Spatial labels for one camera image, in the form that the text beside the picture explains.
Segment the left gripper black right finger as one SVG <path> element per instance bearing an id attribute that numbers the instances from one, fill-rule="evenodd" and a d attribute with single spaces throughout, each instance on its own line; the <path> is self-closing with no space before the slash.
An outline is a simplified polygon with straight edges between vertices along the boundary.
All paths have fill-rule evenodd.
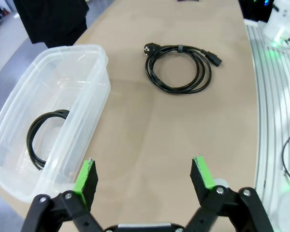
<path id="1" fill-rule="evenodd" d="M 238 192 L 214 182 L 202 156 L 192 159 L 190 178 L 200 207 L 186 232 L 208 232 L 218 217 L 227 217 L 237 232 L 272 232 L 273 227 L 254 188 Z"/>

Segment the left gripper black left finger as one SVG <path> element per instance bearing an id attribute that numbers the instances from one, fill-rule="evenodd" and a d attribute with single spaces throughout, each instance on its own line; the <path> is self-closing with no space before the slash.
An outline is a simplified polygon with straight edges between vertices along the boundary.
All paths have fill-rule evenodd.
<path id="1" fill-rule="evenodd" d="M 64 222 L 72 221 L 79 232 L 102 232 L 103 228 L 90 213 L 98 175 L 95 161 L 86 160 L 73 190 L 51 198 L 46 194 L 34 197 L 22 232 L 58 232 Z"/>

